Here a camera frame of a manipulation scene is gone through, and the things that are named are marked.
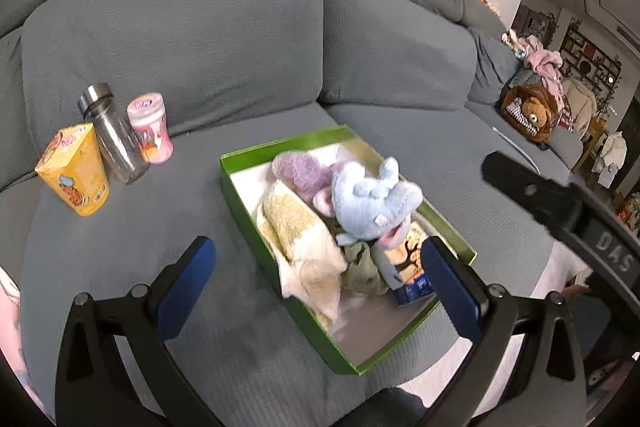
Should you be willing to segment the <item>pink clothes pile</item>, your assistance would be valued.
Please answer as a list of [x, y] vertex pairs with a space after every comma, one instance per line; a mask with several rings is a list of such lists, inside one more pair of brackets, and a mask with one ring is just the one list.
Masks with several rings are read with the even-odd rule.
[[513, 29], [501, 36], [515, 56], [540, 78], [540, 83], [555, 99], [558, 110], [564, 107], [564, 90], [560, 68], [563, 60], [558, 51], [551, 51], [535, 35], [518, 37]]

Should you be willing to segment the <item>orange snack box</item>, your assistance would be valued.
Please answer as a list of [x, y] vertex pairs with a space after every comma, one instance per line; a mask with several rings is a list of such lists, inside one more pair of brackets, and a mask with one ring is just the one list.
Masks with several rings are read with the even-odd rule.
[[35, 173], [80, 217], [93, 215], [110, 195], [91, 122], [58, 130], [38, 160]]

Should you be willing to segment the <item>cream yellow towel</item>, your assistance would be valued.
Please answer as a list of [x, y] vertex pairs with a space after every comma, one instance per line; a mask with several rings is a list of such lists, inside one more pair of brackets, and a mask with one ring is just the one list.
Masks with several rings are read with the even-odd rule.
[[324, 329], [337, 320], [348, 264], [314, 210], [288, 186], [271, 184], [256, 209], [256, 227], [277, 262], [281, 295], [295, 298]]

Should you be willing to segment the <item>grey fabric sofa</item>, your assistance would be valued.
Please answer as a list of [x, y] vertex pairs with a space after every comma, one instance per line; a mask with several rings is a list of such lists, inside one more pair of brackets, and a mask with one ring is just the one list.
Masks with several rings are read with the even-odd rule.
[[[197, 235], [215, 241], [218, 267], [171, 351], [226, 424], [327, 426], [393, 386], [433, 401], [460, 353], [445, 312], [366, 375], [333, 373], [260, 271], [219, 159], [347, 124], [397, 157], [483, 277], [528, 294], [552, 238], [483, 183], [480, 162], [502, 150], [565, 181], [577, 147], [539, 150], [489, 104], [499, 81], [485, 64], [510, 58], [500, 29], [477, 0], [1, 0], [1, 254], [43, 404], [74, 296], [118, 296]], [[175, 153], [83, 218], [34, 168], [95, 82], [119, 105], [160, 92]]]

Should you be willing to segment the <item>purple fluffy cloth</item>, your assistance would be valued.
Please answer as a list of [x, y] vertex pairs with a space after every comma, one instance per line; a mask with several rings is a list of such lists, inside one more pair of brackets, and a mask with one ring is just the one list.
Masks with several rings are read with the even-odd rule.
[[285, 183], [300, 199], [311, 204], [314, 195], [329, 187], [333, 173], [344, 165], [344, 161], [339, 161], [326, 166], [308, 152], [288, 150], [273, 158], [271, 171], [277, 180]]

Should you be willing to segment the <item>wall display shelf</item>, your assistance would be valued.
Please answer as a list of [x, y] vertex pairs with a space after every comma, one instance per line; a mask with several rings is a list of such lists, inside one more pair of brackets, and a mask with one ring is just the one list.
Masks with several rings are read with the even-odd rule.
[[563, 59], [561, 74], [564, 79], [583, 83], [597, 101], [597, 108], [604, 109], [613, 100], [620, 82], [622, 62], [608, 56], [580, 30], [582, 21], [573, 18], [567, 27], [560, 54]]

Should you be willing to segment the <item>pink plastic jar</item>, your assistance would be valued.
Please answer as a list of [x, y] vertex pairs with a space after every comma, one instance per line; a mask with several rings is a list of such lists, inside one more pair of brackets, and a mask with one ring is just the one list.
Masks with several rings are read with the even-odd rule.
[[141, 154], [150, 164], [160, 165], [174, 153], [166, 124], [166, 108], [162, 95], [151, 92], [140, 95], [127, 106], [129, 124], [137, 135]]

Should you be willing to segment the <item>olive green cloth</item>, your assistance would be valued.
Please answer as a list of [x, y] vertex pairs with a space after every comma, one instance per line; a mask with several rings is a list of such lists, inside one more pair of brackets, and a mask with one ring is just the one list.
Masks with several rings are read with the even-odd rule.
[[382, 296], [390, 289], [371, 257], [367, 242], [359, 241], [343, 248], [347, 270], [341, 275], [342, 287], [366, 297]]

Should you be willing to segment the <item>clear bottle steel cap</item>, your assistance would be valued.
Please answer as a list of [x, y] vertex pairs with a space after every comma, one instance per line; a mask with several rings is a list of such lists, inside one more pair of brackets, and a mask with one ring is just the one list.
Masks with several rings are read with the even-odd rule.
[[141, 178], [149, 163], [141, 154], [137, 135], [120, 117], [108, 84], [90, 84], [82, 91], [78, 108], [82, 119], [93, 124], [101, 154], [119, 181], [130, 184]]

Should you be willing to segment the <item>blue plush elephant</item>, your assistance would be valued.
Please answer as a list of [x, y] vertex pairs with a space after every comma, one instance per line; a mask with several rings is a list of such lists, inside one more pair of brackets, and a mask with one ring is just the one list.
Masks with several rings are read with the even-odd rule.
[[312, 200], [320, 215], [337, 221], [338, 246], [381, 241], [385, 248], [404, 240], [411, 215], [422, 202], [421, 187], [399, 179], [398, 161], [393, 157], [382, 162], [377, 176], [368, 176], [357, 161], [346, 162], [333, 173], [331, 185]]

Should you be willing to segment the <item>brown teddy bear cushion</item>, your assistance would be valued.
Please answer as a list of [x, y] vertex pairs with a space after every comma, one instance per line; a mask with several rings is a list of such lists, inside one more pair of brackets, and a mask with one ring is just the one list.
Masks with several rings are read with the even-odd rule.
[[559, 109], [555, 98], [541, 83], [531, 83], [506, 92], [500, 112], [526, 140], [541, 145], [548, 141]]

